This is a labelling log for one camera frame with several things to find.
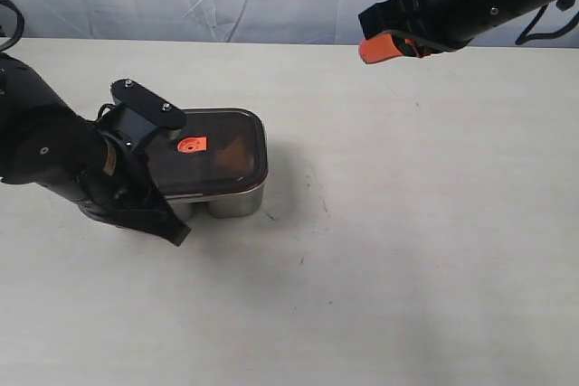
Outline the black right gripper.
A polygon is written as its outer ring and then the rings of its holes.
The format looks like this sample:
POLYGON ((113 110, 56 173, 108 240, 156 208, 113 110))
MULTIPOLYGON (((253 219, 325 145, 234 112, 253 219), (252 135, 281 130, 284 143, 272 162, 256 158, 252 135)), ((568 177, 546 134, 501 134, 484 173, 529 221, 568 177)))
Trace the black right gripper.
POLYGON ((398 57, 421 59, 431 54, 456 52, 469 39, 454 41, 435 26, 435 13, 426 0, 386 0, 358 15, 364 40, 358 54, 364 63, 380 63, 398 57))

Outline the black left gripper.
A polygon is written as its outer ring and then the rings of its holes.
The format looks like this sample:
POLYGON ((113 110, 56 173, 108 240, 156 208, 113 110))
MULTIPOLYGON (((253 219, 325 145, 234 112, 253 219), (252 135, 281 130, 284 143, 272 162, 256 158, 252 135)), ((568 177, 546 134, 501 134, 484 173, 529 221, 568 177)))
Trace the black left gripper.
POLYGON ((153 181, 148 156, 110 134, 102 136, 104 162, 79 174, 81 212, 94 221, 143 232, 180 246, 190 228, 153 181))

